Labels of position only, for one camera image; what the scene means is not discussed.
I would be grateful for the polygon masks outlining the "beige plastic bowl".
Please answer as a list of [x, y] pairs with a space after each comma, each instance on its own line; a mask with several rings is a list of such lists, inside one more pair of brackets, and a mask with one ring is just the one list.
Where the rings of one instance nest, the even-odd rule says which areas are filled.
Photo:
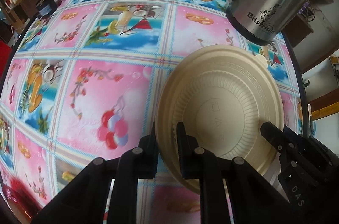
[[276, 82], [258, 58], [238, 47], [214, 45], [184, 58], [169, 75], [157, 107], [155, 133], [160, 155], [172, 176], [199, 193], [196, 179], [179, 168], [176, 126], [223, 159], [244, 158], [265, 174], [276, 150], [260, 134], [271, 122], [284, 127], [284, 110]]

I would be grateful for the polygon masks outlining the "colourful patterned tablecloth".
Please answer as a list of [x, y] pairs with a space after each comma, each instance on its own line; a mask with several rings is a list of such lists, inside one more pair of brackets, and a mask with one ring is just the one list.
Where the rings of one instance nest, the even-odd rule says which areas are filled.
[[[226, 18], [231, 0], [55, 2], [1, 42], [1, 185], [21, 180], [41, 208], [91, 160], [120, 157], [149, 133], [166, 79], [200, 48], [263, 56], [284, 123], [303, 133], [306, 95], [286, 36], [249, 42]], [[13, 213], [2, 189], [1, 201]]]

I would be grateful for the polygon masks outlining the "large red glass plate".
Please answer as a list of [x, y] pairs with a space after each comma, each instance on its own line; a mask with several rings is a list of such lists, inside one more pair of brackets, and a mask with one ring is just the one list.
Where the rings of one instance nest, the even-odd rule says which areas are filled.
[[41, 206], [21, 180], [13, 179], [11, 182], [9, 186], [5, 183], [1, 185], [5, 200], [20, 221], [31, 223], [41, 210]]

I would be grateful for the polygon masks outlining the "small black jar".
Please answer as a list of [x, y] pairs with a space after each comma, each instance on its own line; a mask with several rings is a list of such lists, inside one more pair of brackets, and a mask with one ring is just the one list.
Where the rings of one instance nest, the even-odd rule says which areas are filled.
[[50, 17], [58, 8], [55, 0], [40, 0], [36, 4], [36, 9], [42, 18]]

